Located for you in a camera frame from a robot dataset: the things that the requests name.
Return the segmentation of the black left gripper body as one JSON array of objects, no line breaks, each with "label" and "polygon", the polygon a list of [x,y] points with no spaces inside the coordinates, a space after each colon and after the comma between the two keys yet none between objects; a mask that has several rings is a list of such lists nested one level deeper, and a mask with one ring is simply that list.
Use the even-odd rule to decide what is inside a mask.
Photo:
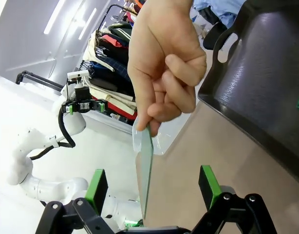
[{"label": "black left gripper body", "polygon": [[91,94],[89,87],[76,88],[75,101],[78,112],[90,111]]}]

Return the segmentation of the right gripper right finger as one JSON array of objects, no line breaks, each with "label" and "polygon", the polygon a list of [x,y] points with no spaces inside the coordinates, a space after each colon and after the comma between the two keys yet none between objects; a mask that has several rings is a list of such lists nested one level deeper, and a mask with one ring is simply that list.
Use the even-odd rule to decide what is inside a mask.
[{"label": "right gripper right finger", "polygon": [[218,234],[226,223],[235,223],[242,234],[277,233],[259,194],[241,198],[223,192],[209,165],[200,167],[198,183],[207,212],[191,231],[193,234]]}]

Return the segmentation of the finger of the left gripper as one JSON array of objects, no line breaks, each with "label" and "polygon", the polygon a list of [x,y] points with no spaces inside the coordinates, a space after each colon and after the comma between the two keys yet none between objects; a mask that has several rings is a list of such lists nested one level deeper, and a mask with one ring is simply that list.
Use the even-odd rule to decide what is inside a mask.
[{"label": "finger of the left gripper", "polygon": [[98,112],[105,112],[108,107],[108,102],[103,99],[92,99],[91,100],[91,110]]},{"label": "finger of the left gripper", "polygon": [[74,114],[74,106],[75,106],[74,101],[67,100],[67,101],[62,103],[61,112],[63,114],[68,113],[70,115],[73,115]]}]

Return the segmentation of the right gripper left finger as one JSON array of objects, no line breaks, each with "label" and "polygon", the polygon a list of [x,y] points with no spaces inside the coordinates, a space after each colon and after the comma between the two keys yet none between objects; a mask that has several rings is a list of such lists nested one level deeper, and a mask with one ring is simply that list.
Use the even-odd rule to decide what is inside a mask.
[{"label": "right gripper left finger", "polygon": [[88,234],[113,234],[114,231],[100,216],[108,190],[106,174],[97,169],[84,197],[73,199],[67,205],[51,201],[45,206],[37,234],[71,234],[85,229]]}]

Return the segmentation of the person's left hand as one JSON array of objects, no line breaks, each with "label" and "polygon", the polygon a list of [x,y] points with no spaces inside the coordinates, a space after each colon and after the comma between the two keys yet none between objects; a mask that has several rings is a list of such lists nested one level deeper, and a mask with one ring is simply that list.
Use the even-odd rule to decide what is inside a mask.
[{"label": "person's left hand", "polygon": [[189,13],[190,0],[148,0],[133,26],[128,75],[137,104],[137,130],[158,134],[162,123],[196,108],[196,86],[206,73]]}]

